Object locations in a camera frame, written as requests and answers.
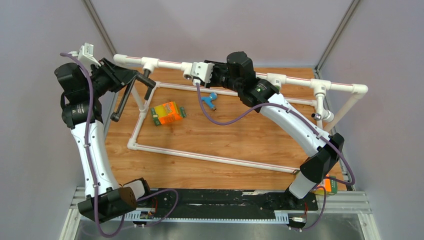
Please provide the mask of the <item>black long-handle water faucet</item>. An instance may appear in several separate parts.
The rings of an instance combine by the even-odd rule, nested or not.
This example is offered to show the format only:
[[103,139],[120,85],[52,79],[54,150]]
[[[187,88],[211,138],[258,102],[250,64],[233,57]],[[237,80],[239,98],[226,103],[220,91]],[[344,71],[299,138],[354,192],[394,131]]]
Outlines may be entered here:
[[143,74],[138,72],[136,78],[134,78],[130,82],[130,84],[126,87],[126,89],[123,93],[123,96],[122,96],[122,98],[119,102],[119,105],[117,107],[117,110],[110,115],[110,119],[113,122],[118,122],[120,120],[131,95],[133,96],[133,98],[134,98],[134,100],[135,100],[135,102],[138,106],[138,109],[141,112],[146,111],[145,104],[143,103],[140,95],[137,92],[137,89],[135,88],[135,83],[136,83],[136,81],[139,81],[147,87],[146,96],[148,98],[150,96],[150,94],[152,93],[153,88],[157,85],[157,83],[154,80],[149,78],[149,76],[152,72],[153,72],[153,70],[149,70],[149,69],[144,69]]

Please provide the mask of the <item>white PVC pipe frame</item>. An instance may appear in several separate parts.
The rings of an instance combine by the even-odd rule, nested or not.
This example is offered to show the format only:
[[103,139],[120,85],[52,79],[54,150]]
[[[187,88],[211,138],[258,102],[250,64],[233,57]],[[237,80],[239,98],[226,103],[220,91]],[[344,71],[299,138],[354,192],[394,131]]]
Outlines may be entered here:
[[[173,61],[165,61],[157,58],[151,57],[132,57],[122,54],[116,54],[113,57],[114,61],[117,64],[122,66],[130,66],[130,65],[138,65],[142,66],[142,68],[152,70],[152,72],[157,68],[165,68],[165,69],[173,69],[180,70],[183,73],[183,77],[192,82],[192,86],[181,85],[181,84],[173,84],[173,83],[162,83],[157,82],[156,88],[167,88],[174,90],[182,90],[182,91],[193,91],[198,93],[211,93],[212,87],[206,88],[203,85],[197,86],[200,82],[199,79],[191,76],[191,69],[193,62],[173,62]],[[257,77],[265,78],[272,83],[274,83],[277,88],[281,89],[282,85],[290,84],[297,86],[304,86],[313,89],[313,94],[315,96],[315,100],[305,100],[305,99],[297,99],[297,98],[285,98],[287,102],[289,102],[297,111],[299,111],[303,116],[305,116],[308,120],[310,120],[314,125],[318,126],[320,129],[330,132],[330,130],[338,123],[343,116],[356,104],[356,102],[362,99],[365,94],[368,92],[368,87],[364,84],[344,84],[331,82],[328,80],[322,79],[305,79],[305,78],[296,78],[287,76],[284,74],[278,73],[257,73]],[[331,122],[317,121],[312,118],[312,114],[316,111],[316,94],[322,93],[325,95],[327,91],[341,91],[348,92],[351,94],[348,101],[343,105],[343,107],[337,112],[334,113],[334,119]],[[236,92],[219,87],[218,93],[226,96],[238,96]]]

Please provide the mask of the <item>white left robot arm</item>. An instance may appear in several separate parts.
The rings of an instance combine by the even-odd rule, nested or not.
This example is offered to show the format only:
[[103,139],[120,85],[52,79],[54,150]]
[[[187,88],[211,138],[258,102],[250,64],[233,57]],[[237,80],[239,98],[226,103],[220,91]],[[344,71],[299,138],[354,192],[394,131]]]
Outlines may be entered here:
[[103,58],[87,70],[81,63],[69,62],[55,71],[63,88],[60,106],[62,120],[77,144],[85,178],[85,200],[77,205],[84,217],[104,223],[125,215],[153,201],[153,194],[143,178],[119,185],[109,163],[105,146],[102,105],[99,98],[107,92],[124,89],[118,111],[111,115],[117,122],[136,80],[143,75],[117,66]]

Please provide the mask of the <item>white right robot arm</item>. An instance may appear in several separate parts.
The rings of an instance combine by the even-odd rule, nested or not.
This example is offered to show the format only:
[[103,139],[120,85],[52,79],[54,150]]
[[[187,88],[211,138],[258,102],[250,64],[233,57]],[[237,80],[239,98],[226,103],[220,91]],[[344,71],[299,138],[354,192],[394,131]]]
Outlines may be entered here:
[[222,87],[237,93],[241,102],[272,120],[302,147],[308,158],[288,187],[286,205],[299,209],[305,196],[343,159],[344,138],[320,129],[288,101],[270,80],[258,77],[253,61],[243,51],[230,53],[226,62],[205,60],[192,69],[197,86]]

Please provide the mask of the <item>orange box near right arm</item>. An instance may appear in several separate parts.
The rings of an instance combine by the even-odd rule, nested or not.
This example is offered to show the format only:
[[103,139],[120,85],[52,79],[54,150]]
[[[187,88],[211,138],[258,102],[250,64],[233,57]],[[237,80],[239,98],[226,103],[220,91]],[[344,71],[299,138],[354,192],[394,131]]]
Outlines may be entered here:
[[332,175],[326,175],[324,179],[316,186],[312,191],[314,194],[319,196],[332,196],[338,192],[338,182],[330,179]]

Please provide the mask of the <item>blue water faucet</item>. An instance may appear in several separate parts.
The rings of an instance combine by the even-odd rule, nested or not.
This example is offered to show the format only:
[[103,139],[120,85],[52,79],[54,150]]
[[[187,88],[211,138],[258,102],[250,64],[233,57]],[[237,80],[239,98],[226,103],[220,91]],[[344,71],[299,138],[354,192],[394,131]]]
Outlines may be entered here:
[[211,92],[208,96],[202,96],[200,99],[202,102],[204,102],[212,111],[216,110],[216,106],[214,105],[213,101],[215,101],[218,98],[218,95],[216,92]]

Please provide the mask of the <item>white water faucet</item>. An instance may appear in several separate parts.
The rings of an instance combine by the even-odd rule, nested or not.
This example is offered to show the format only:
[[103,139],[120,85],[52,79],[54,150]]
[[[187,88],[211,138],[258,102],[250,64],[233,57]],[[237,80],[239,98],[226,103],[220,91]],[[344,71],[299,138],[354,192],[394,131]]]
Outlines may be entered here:
[[315,112],[311,114],[312,118],[316,121],[331,122],[334,119],[334,114],[324,107],[325,95],[323,93],[317,93],[315,98],[316,106]]

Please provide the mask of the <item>orange green carton box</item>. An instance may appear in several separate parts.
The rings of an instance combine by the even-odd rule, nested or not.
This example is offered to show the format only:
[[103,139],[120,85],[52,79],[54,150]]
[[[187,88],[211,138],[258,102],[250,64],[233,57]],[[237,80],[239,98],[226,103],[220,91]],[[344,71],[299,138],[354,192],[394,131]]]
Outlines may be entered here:
[[155,126],[167,125],[187,117],[184,107],[178,106],[175,101],[151,107],[150,113]]

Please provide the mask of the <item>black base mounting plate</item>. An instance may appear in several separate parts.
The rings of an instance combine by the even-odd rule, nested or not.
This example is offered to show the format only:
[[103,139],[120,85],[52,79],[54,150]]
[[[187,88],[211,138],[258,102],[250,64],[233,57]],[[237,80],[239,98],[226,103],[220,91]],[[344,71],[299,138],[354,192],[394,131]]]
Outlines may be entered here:
[[316,196],[290,197],[283,191],[187,189],[162,192],[137,203],[156,217],[186,219],[270,220],[276,211],[318,210]]

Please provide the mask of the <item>aluminium frame rail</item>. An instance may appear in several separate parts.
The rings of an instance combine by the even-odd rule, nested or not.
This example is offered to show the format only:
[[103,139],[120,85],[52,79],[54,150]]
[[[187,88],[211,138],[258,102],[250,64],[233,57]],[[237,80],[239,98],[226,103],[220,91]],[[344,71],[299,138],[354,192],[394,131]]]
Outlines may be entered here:
[[285,203],[281,190],[153,188],[145,207],[102,225],[117,239],[379,240],[367,195],[342,190]]

